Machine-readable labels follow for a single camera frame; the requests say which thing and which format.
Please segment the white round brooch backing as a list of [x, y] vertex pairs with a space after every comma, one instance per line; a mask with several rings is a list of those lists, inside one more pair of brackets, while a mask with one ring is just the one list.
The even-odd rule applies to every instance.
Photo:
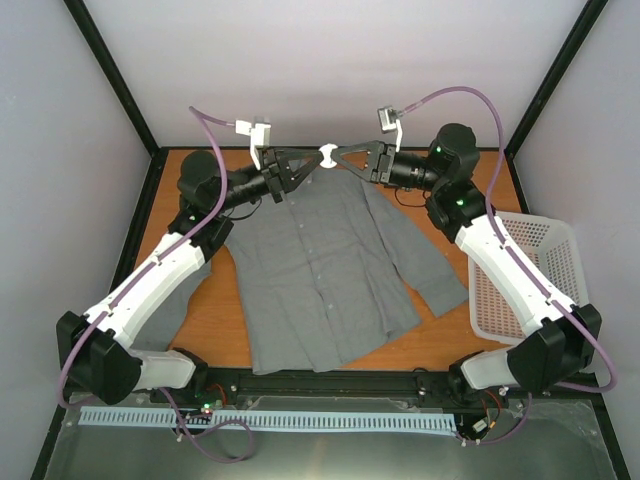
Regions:
[[319, 164], [324, 169], [332, 169], [337, 166], [337, 162], [333, 159], [332, 154], [338, 148], [337, 145], [327, 143], [319, 148], [319, 152], [322, 155], [322, 160]]

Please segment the grey button-up shirt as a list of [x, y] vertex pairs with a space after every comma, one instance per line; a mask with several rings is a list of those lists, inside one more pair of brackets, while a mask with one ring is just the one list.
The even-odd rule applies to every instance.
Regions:
[[373, 185], [317, 169], [281, 202], [239, 208], [226, 239], [257, 375], [342, 367], [435, 316], [467, 289], [418, 227]]

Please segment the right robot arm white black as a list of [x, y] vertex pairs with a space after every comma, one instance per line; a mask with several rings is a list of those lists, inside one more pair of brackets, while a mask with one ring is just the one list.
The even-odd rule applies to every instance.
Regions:
[[539, 394], [590, 365], [599, 312], [563, 294], [508, 235], [472, 180], [480, 151], [471, 128], [443, 126], [425, 157], [372, 141], [338, 147], [330, 158], [367, 182], [426, 192], [432, 224], [480, 267], [515, 314], [522, 341], [450, 366], [458, 397], [501, 386]]

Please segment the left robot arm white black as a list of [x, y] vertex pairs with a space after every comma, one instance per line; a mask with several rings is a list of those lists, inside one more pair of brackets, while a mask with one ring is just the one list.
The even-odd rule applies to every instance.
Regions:
[[221, 248], [233, 227], [228, 213], [294, 191], [317, 167], [335, 167], [331, 150], [266, 148], [254, 165], [228, 171], [217, 154], [188, 154], [178, 180], [180, 210], [152, 253], [84, 314], [56, 324], [62, 383], [73, 381], [114, 405], [137, 390], [171, 388], [186, 402], [208, 390], [207, 366], [184, 349], [134, 348], [152, 314]]

